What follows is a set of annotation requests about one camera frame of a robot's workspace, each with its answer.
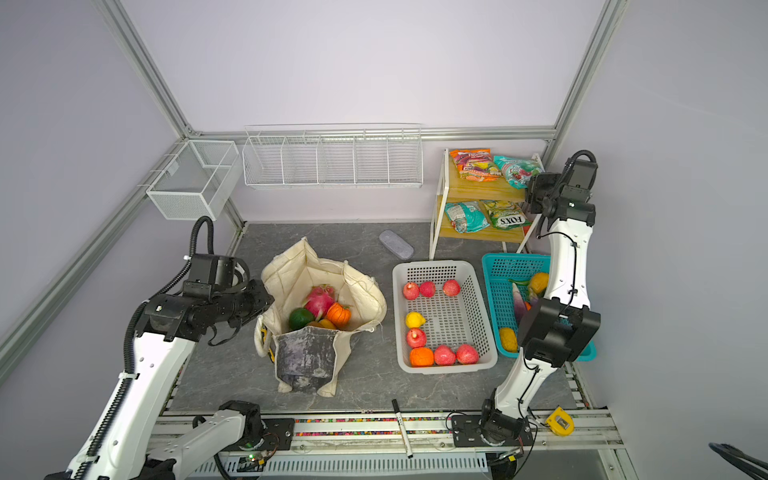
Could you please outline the teal red snack bag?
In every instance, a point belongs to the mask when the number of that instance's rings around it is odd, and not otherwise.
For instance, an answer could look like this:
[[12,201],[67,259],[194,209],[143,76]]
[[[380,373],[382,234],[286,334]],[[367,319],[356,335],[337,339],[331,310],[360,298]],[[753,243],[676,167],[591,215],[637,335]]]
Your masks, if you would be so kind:
[[541,161],[536,159],[495,155],[493,162],[509,185],[515,189],[526,189],[529,182],[544,171]]

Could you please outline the green bell pepper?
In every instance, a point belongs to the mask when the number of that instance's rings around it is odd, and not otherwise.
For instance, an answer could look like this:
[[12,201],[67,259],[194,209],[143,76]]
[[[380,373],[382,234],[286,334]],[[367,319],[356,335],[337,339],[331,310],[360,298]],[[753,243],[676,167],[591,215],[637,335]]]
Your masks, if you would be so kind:
[[288,317],[288,326],[291,331],[297,331],[315,320],[315,315],[306,308],[292,310]]

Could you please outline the cream canvas grocery bag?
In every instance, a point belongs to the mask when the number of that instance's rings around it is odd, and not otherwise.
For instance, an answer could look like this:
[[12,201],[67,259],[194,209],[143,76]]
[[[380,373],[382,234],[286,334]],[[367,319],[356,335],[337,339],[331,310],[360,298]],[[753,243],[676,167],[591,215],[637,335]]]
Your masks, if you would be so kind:
[[[262,270],[261,280],[274,301],[256,319],[254,344],[261,357],[274,353],[278,391],[334,396],[353,336],[375,331],[386,316],[387,302],[378,283],[346,261],[319,257],[305,238],[275,256]],[[351,310],[347,326],[291,329],[289,314],[321,286],[330,286],[333,297]]]

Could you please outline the pink dragon fruit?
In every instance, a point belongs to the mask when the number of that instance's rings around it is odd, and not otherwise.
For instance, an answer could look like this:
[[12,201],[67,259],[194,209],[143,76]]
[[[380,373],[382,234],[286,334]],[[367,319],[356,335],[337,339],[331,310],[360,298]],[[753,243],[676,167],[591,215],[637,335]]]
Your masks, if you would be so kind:
[[336,290],[334,287],[328,284],[321,284],[312,288],[305,300],[304,308],[316,320],[321,320],[335,303]]

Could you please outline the small orange pumpkin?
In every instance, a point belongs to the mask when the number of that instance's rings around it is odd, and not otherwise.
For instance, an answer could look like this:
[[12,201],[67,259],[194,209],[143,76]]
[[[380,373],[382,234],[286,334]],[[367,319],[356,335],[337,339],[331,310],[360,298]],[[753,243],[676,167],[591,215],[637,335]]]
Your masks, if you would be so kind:
[[350,308],[336,302],[328,309],[325,318],[336,328],[344,329],[351,320],[351,314]]

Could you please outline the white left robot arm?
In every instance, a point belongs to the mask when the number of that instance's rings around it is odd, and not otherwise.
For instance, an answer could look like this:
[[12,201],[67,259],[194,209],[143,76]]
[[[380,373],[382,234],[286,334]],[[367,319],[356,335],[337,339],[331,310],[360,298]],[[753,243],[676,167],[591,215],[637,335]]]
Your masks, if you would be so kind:
[[55,479],[184,479],[230,446],[251,450],[266,434],[257,404],[225,402],[209,419],[149,450],[152,430],[199,341],[220,325],[234,335],[272,303],[240,258],[214,252],[214,223],[193,224],[185,265],[134,311],[122,342],[123,369],[81,449]]

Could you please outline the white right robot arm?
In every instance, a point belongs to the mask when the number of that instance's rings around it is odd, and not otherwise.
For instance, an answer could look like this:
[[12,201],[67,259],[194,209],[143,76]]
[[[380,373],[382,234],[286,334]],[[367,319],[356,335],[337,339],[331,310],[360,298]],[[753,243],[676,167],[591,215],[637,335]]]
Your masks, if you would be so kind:
[[518,323],[518,359],[483,406],[479,429],[492,445],[521,438],[538,389],[557,369],[576,360],[600,327],[586,282],[596,221],[590,197],[597,170],[595,155],[579,150],[560,173],[542,173],[529,183],[526,203],[546,221],[537,237],[549,241],[549,280],[543,298]]

